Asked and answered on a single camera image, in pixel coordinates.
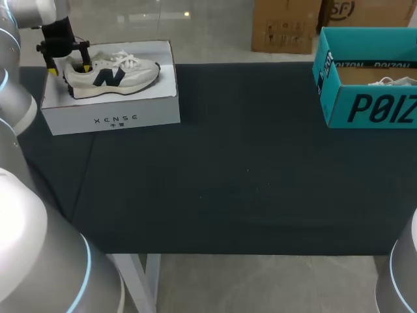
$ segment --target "new balance logo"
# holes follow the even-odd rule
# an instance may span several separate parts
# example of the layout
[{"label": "new balance logo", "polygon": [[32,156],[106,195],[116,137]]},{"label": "new balance logo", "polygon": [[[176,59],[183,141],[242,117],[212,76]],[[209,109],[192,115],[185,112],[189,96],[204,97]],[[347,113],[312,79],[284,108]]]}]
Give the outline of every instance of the new balance logo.
[{"label": "new balance logo", "polygon": [[126,73],[121,68],[119,68],[114,76],[111,68],[102,69],[100,73],[98,73],[93,85],[99,87],[106,82],[107,86],[118,87],[125,74]]}]

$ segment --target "white shoe box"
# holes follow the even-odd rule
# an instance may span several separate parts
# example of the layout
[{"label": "white shoe box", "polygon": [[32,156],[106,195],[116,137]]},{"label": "white shoe box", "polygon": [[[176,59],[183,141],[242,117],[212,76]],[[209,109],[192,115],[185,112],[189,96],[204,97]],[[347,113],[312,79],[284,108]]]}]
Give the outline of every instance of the white shoe box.
[{"label": "white shoe box", "polygon": [[[159,78],[133,95],[106,94],[74,99],[63,80],[65,59],[55,59],[59,77],[48,73],[41,110],[53,135],[97,132],[180,122],[177,77],[169,41],[155,40],[97,44],[89,48],[91,57],[99,51],[121,50],[161,66]],[[81,59],[79,51],[71,54]]]}]

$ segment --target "shoe sole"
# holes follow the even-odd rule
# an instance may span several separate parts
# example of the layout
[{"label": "shoe sole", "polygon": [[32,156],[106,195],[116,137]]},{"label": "shoe sole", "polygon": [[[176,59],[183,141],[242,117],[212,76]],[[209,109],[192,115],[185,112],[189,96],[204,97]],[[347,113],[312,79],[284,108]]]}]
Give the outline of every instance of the shoe sole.
[{"label": "shoe sole", "polygon": [[67,82],[65,76],[64,76],[64,81],[68,85],[68,93],[70,94],[70,96],[77,100],[95,98],[95,97],[98,97],[101,95],[107,95],[110,93],[122,95],[122,96],[134,95],[135,93],[139,93],[140,91],[143,91],[146,88],[149,88],[159,78],[159,74],[161,72],[161,66],[158,63],[155,63],[155,64],[158,65],[159,71],[158,71],[158,75],[153,80],[149,80],[145,83],[141,83],[139,85],[131,86],[131,87],[101,86],[101,87],[95,87],[91,89],[82,89],[82,88],[71,87],[70,84]]}]

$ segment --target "shoe box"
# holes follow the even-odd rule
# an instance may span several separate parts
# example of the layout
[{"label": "shoe box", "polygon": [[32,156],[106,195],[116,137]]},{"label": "shoe box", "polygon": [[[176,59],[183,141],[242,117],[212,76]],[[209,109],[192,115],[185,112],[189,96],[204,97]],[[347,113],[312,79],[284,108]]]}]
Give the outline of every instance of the shoe box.
[{"label": "shoe box", "polygon": [[[97,132],[180,122],[177,77],[171,44],[167,40],[96,44],[98,52],[120,51],[160,65],[160,75],[148,88],[133,95],[109,93],[74,99],[63,79],[66,58],[56,59],[59,75],[48,74],[41,110],[53,135]],[[71,57],[81,59],[79,52]]]},{"label": "shoe box", "polygon": [[310,54],[321,0],[255,0],[252,51]]},{"label": "shoe box", "polygon": [[330,128],[417,128],[417,29],[323,27],[313,75]]}]

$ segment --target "shoelace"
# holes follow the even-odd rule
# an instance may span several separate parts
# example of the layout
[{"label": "shoelace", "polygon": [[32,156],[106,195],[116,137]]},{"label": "shoelace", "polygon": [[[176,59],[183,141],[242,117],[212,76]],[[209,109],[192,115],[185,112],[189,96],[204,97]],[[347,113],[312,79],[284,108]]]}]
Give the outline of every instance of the shoelace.
[{"label": "shoelace", "polygon": [[388,83],[392,83],[394,80],[391,77],[384,77],[379,82],[376,83],[369,83],[368,85],[385,85],[384,80],[388,80]]},{"label": "shoelace", "polygon": [[114,57],[111,60],[114,62],[114,67],[135,68],[140,66],[140,59],[134,57],[133,54],[128,54],[125,51],[113,53]]}]

